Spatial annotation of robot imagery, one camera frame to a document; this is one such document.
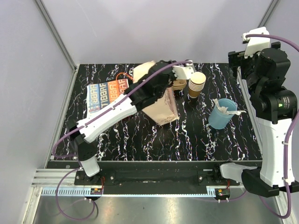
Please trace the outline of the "cardboard cup carrier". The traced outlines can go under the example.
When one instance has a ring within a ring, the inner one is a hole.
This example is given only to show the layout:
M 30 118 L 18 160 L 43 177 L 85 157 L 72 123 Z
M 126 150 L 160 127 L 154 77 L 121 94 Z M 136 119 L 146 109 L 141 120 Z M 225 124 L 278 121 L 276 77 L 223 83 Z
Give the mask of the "cardboard cup carrier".
M 177 79 L 173 81 L 172 90 L 181 91 L 186 87 L 186 85 L 187 85 L 187 81 L 185 79 Z

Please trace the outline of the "paper takeout bag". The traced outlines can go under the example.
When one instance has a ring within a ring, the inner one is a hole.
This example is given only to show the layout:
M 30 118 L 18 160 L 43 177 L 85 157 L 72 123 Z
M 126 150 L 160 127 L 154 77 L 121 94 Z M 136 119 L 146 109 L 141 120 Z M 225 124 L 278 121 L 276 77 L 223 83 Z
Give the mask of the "paper takeout bag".
M 133 68 L 133 83 L 137 83 L 137 81 L 144 76 L 154 64 L 155 61 L 150 61 Z M 142 109 L 142 111 L 160 126 L 179 119 L 177 104 L 172 88 L 167 88 L 163 96 L 158 99 L 157 102 Z

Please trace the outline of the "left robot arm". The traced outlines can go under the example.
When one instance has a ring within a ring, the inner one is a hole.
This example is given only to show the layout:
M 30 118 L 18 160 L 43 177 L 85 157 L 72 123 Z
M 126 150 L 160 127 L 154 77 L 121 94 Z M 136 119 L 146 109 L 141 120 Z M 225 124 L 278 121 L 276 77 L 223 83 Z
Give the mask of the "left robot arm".
M 154 63 L 136 83 L 130 85 L 112 103 L 100 109 L 95 115 L 77 121 L 69 127 L 67 136 L 77 153 L 81 168 L 85 171 L 84 178 L 89 184 L 95 185 L 101 179 L 93 142 L 115 123 L 156 104 L 166 89 L 177 79 L 177 74 L 173 70 L 173 66 L 177 64 L 175 61 Z

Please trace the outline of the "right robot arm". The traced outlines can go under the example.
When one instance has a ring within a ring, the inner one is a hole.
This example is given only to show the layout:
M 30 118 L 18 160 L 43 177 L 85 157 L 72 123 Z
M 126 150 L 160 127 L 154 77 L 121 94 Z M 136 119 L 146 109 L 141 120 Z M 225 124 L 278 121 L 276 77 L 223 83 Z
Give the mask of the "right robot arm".
M 292 152 L 284 151 L 285 137 L 298 108 L 295 94 L 283 86 L 291 65 L 287 54 L 275 42 L 269 48 L 254 50 L 251 56 L 244 51 L 229 52 L 228 62 L 233 75 L 246 80 L 261 130 L 263 158 L 261 167 L 223 163 L 212 173 L 213 182 L 223 185 L 231 179 L 242 183 L 248 192 L 263 197 L 277 196 L 286 187 L 292 193 L 298 192 Z

